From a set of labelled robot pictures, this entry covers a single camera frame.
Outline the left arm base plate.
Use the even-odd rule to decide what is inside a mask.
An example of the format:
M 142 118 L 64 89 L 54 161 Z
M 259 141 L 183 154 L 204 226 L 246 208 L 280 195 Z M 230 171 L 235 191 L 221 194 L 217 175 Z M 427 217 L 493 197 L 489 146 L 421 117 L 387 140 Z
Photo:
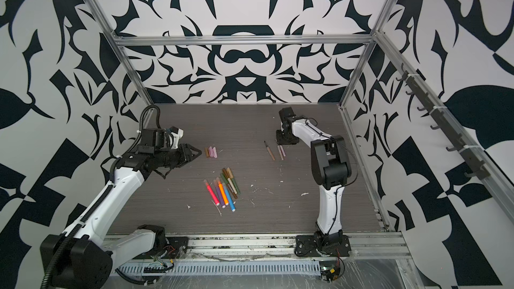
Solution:
M 167 237 L 165 245 L 157 252 L 157 257 L 163 260 L 181 258 L 187 254 L 189 238 L 185 236 Z

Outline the pink pen purple cap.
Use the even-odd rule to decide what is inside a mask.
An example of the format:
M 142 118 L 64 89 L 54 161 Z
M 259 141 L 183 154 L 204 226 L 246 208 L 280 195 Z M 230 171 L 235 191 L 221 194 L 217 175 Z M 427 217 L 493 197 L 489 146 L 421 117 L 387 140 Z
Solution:
M 278 145 L 278 149 L 281 153 L 281 158 L 284 159 L 286 157 L 285 150 L 283 149 L 282 145 Z

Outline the brown pen green cap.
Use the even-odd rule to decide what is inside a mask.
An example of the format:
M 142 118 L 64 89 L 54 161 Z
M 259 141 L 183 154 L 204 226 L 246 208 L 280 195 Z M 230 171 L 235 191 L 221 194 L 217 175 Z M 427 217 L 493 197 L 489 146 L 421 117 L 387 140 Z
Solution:
M 234 193 L 233 189 L 231 188 L 231 185 L 228 181 L 228 179 L 225 177 L 223 173 L 220 174 L 221 180 L 225 183 L 225 186 L 228 189 L 229 194 L 231 195 L 232 199 L 238 199 L 237 195 Z

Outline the green pen tan cap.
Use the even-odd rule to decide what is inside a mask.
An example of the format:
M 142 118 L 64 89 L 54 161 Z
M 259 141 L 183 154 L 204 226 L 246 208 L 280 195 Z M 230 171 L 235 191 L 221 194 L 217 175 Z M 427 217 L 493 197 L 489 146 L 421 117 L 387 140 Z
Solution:
M 236 190 L 236 193 L 237 193 L 237 194 L 240 194 L 240 189 L 239 189 L 239 187 L 238 187 L 238 184 L 237 184 L 237 182 L 236 182 L 236 180 L 235 180 L 235 176 L 234 176 L 234 174 L 233 174 L 233 172 L 232 172 L 231 168 L 230 168 L 230 167 L 228 167 L 226 170 L 227 170 L 227 172 L 228 172 L 228 175 L 229 175 L 229 177 L 230 177 L 230 180 L 231 180 L 232 184 L 234 185 L 234 188 L 235 188 L 235 190 Z

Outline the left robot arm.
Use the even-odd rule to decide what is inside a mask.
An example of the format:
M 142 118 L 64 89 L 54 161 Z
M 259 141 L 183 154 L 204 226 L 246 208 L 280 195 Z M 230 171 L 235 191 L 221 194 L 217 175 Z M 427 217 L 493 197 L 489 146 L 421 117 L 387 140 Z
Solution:
M 105 246 L 104 238 L 116 217 L 138 188 L 155 173 L 162 178 L 201 154 L 181 143 L 183 130 L 162 128 L 161 110 L 152 104 L 141 113 L 155 112 L 155 128 L 139 127 L 128 150 L 111 165 L 108 183 L 85 211 L 60 235 L 49 235 L 40 246 L 44 276 L 41 288 L 102 288 L 112 273 L 137 286 L 150 281 L 133 278 L 120 267 L 144 254 L 159 257 L 167 239 L 161 226 L 145 224 L 132 234 Z

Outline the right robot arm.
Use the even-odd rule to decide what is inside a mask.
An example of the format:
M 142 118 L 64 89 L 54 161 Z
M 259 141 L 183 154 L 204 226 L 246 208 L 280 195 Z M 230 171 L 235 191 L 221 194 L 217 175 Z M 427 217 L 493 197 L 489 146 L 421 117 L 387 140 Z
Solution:
M 349 238 L 341 224 L 342 196 L 351 183 L 352 164 L 344 138 L 316 127 L 313 119 L 296 115 L 291 107 L 279 111 L 279 146 L 305 143 L 311 152 L 311 172 L 319 187 L 319 215 L 313 235 L 298 235 L 294 254 L 298 257 L 348 257 Z

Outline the cream pen brown cap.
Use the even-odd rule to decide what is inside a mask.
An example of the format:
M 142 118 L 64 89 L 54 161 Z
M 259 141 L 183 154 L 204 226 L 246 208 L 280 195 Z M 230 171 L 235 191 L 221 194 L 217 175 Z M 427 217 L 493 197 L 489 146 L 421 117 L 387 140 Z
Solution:
M 235 188 L 235 185 L 233 184 L 233 182 L 232 182 L 232 180 L 231 180 L 231 178 L 230 178 L 230 175 L 229 175 L 229 173 L 228 173 L 227 169 L 223 168 L 223 169 L 222 169 L 222 172 L 223 172 L 223 175 L 224 175 L 224 177 L 226 178 L 226 180 L 227 180 L 227 182 L 228 182 L 228 184 L 229 184 L 229 186 L 230 186 L 230 188 L 231 188 L 232 192 L 233 192 L 235 195 L 237 195 L 237 194 L 238 194 L 238 192 L 237 192 L 237 190 L 236 190 L 236 188 Z

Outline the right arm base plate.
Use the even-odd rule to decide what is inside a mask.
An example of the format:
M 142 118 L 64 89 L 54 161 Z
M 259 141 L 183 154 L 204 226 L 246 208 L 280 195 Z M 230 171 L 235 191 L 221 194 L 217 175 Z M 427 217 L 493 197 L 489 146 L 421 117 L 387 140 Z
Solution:
M 295 238 L 294 255 L 300 258 L 348 258 L 351 251 L 352 247 L 346 235 L 333 242 L 322 242 L 314 235 L 297 235 Z

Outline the tan pen ochre cap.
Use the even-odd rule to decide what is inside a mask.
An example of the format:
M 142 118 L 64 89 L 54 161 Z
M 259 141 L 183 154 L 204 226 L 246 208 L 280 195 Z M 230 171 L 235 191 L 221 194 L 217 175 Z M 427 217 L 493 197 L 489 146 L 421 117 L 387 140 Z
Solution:
M 267 150 L 268 154 L 270 155 L 270 158 L 271 158 L 273 161 L 276 161 L 275 156 L 273 155 L 273 152 L 272 152 L 271 148 L 269 147 L 269 145 L 267 144 L 267 142 L 266 142 L 266 141 L 264 141 L 264 145 L 265 145 L 265 147 L 266 147 L 266 150 Z

